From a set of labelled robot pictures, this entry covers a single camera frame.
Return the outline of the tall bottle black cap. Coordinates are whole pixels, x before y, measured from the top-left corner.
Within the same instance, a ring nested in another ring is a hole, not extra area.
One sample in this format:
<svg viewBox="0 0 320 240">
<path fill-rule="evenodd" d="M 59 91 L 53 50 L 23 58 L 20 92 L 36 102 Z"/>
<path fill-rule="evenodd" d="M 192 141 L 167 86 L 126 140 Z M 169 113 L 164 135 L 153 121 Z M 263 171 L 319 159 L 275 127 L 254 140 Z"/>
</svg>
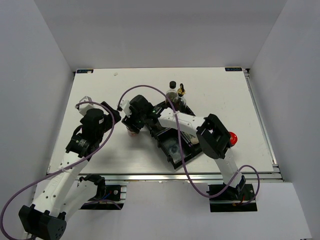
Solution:
<svg viewBox="0 0 320 240">
<path fill-rule="evenodd" d="M 178 93 L 176 91 L 177 83 L 175 81 L 171 81 L 169 83 L 169 90 L 166 92 L 165 97 L 165 104 L 170 107 L 171 104 L 174 103 L 174 99 L 178 96 Z"/>
</svg>

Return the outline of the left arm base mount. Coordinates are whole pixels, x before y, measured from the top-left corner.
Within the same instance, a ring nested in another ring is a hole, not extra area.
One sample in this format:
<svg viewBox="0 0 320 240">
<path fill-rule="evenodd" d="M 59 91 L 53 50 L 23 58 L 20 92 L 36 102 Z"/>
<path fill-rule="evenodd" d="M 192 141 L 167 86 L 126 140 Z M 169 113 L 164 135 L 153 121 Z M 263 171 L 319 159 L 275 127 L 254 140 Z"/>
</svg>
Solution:
<svg viewBox="0 0 320 240">
<path fill-rule="evenodd" d="M 95 196 L 84 203 L 80 210 L 121 210 L 126 199 L 127 186 L 118 183 L 99 183 Z"/>
</svg>

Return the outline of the small jar white lid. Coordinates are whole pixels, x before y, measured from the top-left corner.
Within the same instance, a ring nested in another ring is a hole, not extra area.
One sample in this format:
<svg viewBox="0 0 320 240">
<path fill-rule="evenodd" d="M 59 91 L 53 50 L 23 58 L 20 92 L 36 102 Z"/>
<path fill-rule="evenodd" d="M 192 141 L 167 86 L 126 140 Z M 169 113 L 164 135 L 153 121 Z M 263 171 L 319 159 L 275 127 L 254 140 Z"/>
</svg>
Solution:
<svg viewBox="0 0 320 240">
<path fill-rule="evenodd" d="M 131 137 L 137 136 L 138 134 L 134 131 L 131 131 L 130 129 L 127 129 L 128 135 Z"/>
</svg>

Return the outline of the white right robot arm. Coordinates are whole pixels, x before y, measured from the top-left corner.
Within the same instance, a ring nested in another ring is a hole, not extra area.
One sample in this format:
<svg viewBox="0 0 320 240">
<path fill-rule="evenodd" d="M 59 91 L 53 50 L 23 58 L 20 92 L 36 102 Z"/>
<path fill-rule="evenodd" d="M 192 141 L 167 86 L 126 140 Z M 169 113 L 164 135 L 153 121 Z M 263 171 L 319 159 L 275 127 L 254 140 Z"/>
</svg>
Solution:
<svg viewBox="0 0 320 240">
<path fill-rule="evenodd" d="M 222 175 L 223 189 L 211 197 L 227 195 L 236 200 L 243 195 L 246 179 L 232 155 L 231 147 L 234 144 L 231 133 L 216 115 L 199 117 L 168 106 L 153 106 L 142 95 L 137 95 L 132 100 L 121 99 L 118 109 L 125 113 L 123 124 L 134 133 L 138 134 L 141 128 L 147 125 L 171 128 L 179 134 L 183 132 L 196 137 L 202 152 L 215 161 Z"/>
</svg>

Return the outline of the clear bottle gold pourer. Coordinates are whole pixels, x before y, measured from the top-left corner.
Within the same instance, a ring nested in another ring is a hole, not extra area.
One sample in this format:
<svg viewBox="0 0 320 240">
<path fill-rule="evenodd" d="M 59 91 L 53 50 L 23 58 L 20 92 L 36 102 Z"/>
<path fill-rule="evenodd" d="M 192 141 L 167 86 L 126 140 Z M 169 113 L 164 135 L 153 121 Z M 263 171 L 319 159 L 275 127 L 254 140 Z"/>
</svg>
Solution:
<svg viewBox="0 0 320 240">
<path fill-rule="evenodd" d="M 184 97 L 185 93 L 186 90 L 184 84 L 181 83 L 179 89 L 177 90 L 177 96 L 173 100 L 175 110 L 182 113 L 185 113 L 187 108 L 187 101 Z"/>
</svg>

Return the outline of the brown jar red lid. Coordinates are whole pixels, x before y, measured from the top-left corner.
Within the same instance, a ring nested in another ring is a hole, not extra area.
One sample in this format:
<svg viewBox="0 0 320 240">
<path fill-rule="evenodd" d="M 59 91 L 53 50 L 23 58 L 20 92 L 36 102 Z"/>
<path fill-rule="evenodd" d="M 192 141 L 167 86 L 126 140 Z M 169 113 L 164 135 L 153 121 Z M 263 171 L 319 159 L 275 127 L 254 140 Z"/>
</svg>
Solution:
<svg viewBox="0 0 320 240">
<path fill-rule="evenodd" d="M 234 146 L 238 142 L 238 137 L 234 132 L 229 132 L 230 134 L 230 145 Z"/>
</svg>

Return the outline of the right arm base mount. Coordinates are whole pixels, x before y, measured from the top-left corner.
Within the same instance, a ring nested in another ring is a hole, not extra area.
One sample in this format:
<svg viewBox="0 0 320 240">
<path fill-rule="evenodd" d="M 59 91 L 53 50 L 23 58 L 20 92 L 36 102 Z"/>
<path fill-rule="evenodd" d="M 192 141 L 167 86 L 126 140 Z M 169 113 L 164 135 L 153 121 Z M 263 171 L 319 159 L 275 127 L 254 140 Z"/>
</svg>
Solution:
<svg viewBox="0 0 320 240">
<path fill-rule="evenodd" d="M 239 195 L 233 194 L 226 190 L 220 196 L 209 199 L 209 207 L 211 213 L 242 213 L 242 212 L 257 212 L 258 207 L 256 200 L 252 200 L 255 196 L 254 187 L 252 184 L 245 184 L 242 192 Z"/>
</svg>

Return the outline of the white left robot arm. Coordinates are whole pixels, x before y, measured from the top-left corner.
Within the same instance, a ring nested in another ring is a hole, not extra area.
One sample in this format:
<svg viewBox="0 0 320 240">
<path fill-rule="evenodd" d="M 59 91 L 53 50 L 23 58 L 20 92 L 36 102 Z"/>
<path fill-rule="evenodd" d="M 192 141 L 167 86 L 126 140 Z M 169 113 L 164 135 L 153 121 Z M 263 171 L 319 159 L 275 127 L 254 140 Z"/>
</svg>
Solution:
<svg viewBox="0 0 320 240">
<path fill-rule="evenodd" d="M 59 240 L 71 216 L 88 200 L 102 199 L 106 193 L 105 178 L 97 174 L 82 178 L 73 192 L 70 189 L 93 154 L 104 145 L 104 134 L 112 131 L 121 116 L 104 101 L 94 107 L 84 98 L 76 108 L 82 119 L 65 148 L 58 174 L 52 175 L 42 193 L 18 213 L 24 230 L 42 240 Z"/>
</svg>

